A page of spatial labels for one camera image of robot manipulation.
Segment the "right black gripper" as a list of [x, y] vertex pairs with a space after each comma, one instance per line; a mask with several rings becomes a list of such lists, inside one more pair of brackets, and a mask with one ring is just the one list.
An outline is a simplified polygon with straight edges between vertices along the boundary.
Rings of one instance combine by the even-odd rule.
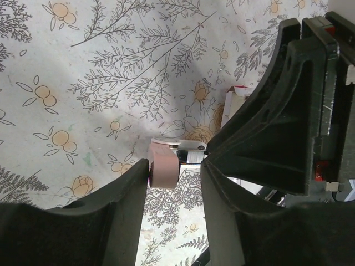
[[231, 118], [208, 160], [225, 176], [307, 195], [314, 157], [312, 197], [354, 202], [354, 23], [336, 11], [302, 21], [326, 54], [300, 31], [296, 18], [278, 24], [270, 63], [232, 118], [252, 104], [254, 116], [241, 127]]

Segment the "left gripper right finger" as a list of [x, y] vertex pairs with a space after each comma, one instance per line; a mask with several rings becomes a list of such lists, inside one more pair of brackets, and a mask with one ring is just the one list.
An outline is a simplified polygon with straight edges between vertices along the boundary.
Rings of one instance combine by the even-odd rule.
[[201, 164], [212, 265], [353, 265], [354, 203], [284, 208]]

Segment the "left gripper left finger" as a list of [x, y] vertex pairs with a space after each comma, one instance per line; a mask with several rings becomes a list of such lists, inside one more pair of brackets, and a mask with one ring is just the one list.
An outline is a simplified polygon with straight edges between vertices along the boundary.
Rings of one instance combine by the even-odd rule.
[[63, 208], [1, 204], [2, 265], [134, 265], [148, 160]]

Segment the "red white staple box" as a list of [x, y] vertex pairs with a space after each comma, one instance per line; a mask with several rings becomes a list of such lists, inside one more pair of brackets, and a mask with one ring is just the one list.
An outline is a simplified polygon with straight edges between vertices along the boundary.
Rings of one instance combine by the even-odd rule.
[[225, 124], [233, 117], [252, 92], [253, 88], [245, 85], [234, 85], [227, 90], [221, 119], [221, 127], [224, 127]]

